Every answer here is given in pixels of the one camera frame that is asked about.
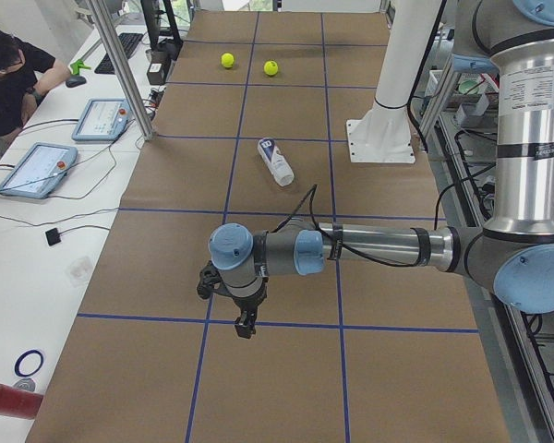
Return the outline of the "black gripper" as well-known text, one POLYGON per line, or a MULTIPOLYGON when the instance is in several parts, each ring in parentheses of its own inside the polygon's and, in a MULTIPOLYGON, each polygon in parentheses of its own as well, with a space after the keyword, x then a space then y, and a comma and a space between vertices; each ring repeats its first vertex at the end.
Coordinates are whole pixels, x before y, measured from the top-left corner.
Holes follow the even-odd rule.
POLYGON ((239 338, 251 338, 256 334, 256 318, 259 306, 267 298, 267 286, 260 285, 257 289, 248 287, 229 287, 235 304, 240 309, 240 315, 235 320, 235 331, 239 338))

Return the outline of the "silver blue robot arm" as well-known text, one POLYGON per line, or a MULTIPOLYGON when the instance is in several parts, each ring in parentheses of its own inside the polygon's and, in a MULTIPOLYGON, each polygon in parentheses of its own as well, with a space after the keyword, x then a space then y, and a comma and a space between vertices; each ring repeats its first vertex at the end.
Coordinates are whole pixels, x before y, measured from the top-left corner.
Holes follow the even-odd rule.
POLYGON ((554 311, 554 1, 462 1, 453 53, 500 73, 495 203, 480 228, 393 229, 285 219, 251 233, 217 228, 198 294, 239 307, 236 333, 255 331, 272 275, 321 272, 360 257, 396 268, 432 266, 464 275, 528 314, 554 311))

